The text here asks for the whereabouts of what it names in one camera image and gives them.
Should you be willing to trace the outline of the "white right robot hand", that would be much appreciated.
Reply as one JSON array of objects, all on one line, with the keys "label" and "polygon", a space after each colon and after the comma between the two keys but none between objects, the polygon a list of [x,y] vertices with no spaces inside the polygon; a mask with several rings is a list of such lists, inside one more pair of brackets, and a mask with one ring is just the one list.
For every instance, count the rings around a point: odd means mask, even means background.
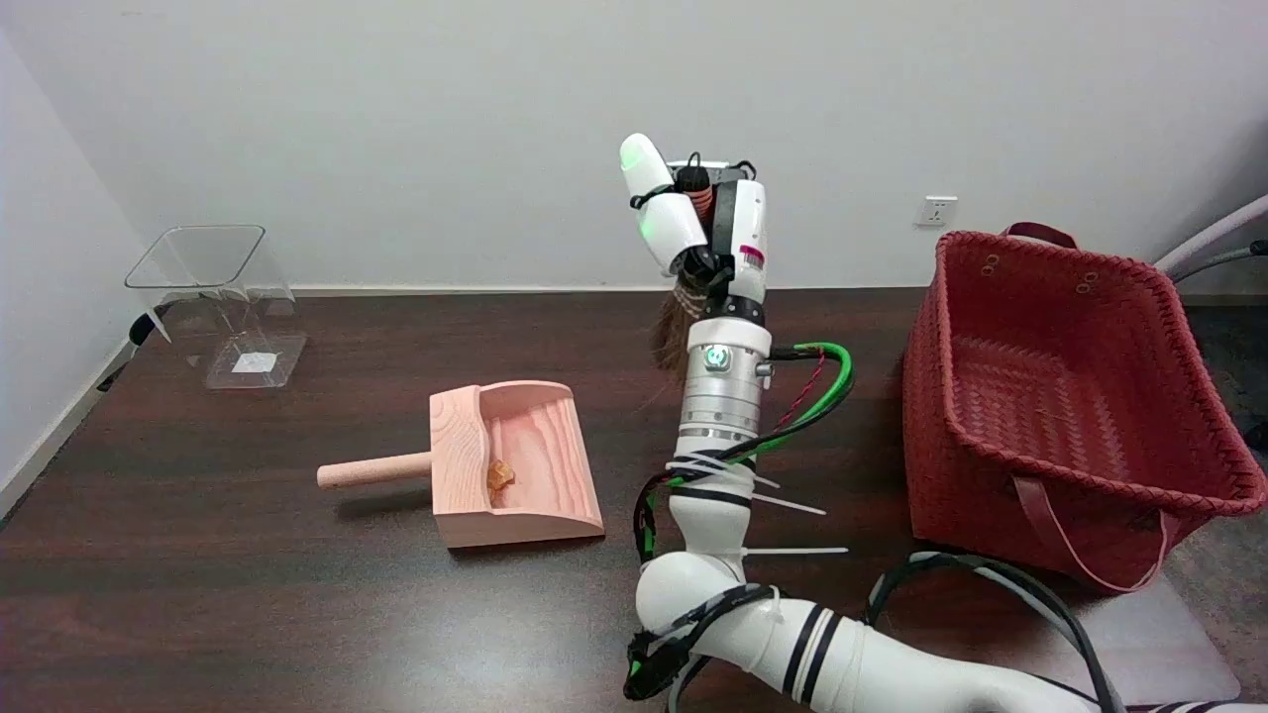
[{"label": "white right robot hand", "polygon": [[765,320],[767,195],[742,161],[662,157],[645,134],[619,148],[643,244],[675,280],[672,304],[689,322],[716,316]]}]

